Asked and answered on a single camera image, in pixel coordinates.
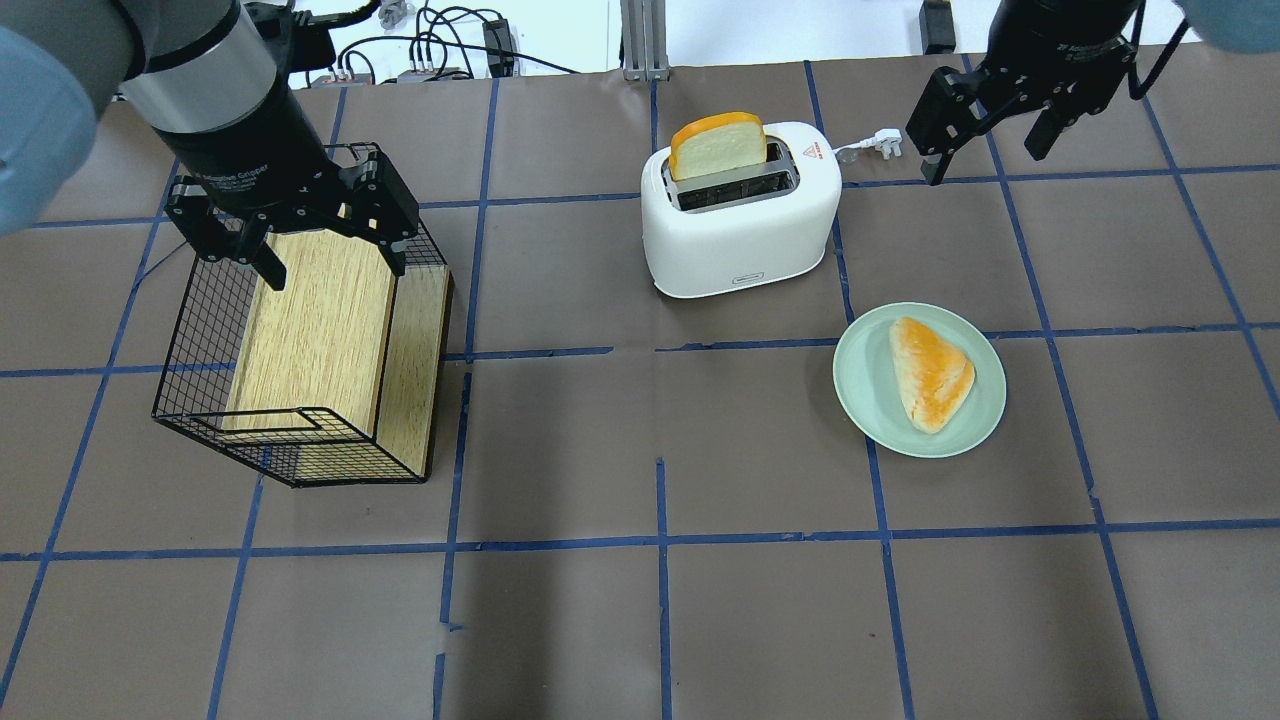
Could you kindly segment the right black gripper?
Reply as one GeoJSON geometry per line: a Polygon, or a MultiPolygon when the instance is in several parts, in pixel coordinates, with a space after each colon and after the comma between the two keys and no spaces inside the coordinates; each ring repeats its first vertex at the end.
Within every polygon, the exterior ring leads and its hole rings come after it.
{"type": "Polygon", "coordinates": [[[1137,1],[1002,1],[975,70],[934,69],[906,123],[928,186],[1000,113],[1038,111],[1024,140],[1036,161],[1083,114],[1102,111],[1135,53],[1124,29],[1137,1]]]}

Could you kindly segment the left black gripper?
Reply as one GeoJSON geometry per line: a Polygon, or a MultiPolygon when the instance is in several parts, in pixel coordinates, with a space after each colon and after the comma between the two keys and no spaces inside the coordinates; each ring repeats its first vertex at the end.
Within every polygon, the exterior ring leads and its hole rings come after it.
{"type": "Polygon", "coordinates": [[[255,110],[220,129],[160,137],[184,168],[169,186],[165,214],[206,263],[250,266],[283,291],[285,264],[268,233],[332,229],[378,246],[392,274],[404,274],[419,204],[403,177],[375,143],[323,143],[287,86],[274,85],[255,110]]]}

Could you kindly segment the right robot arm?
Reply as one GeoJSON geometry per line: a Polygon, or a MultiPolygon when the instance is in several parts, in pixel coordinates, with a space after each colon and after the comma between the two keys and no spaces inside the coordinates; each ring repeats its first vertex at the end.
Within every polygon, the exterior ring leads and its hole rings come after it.
{"type": "Polygon", "coordinates": [[[1037,113],[1024,147],[1044,159],[1083,115],[1103,111],[1120,87],[1143,99],[1193,31],[1235,54],[1277,51],[1275,1],[1180,1],[1183,19],[1147,76],[1138,73],[1143,1],[1002,1],[974,70],[936,69],[906,123],[922,176],[941,184],[954,155],[1010,117],[1037,113]]]}

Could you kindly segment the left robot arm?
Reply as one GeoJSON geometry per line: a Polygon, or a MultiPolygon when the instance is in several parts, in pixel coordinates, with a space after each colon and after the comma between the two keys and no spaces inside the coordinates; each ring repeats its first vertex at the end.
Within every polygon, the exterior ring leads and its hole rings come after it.
{"type": "Polygon", "coordinates": [[[266,237],[333,231],[376,246],[402,275],[406,249],[428,237],[416,199],[374,143],[356,147],[355,167],[337,165],[289,86],[334,61],[334,28],[378,8],[316,17],[289,1],[5,1],[3,233],[42,217],[122,95],[186,169],[163,210],[204,260],[252,266],[283,290],[266,237]]]}

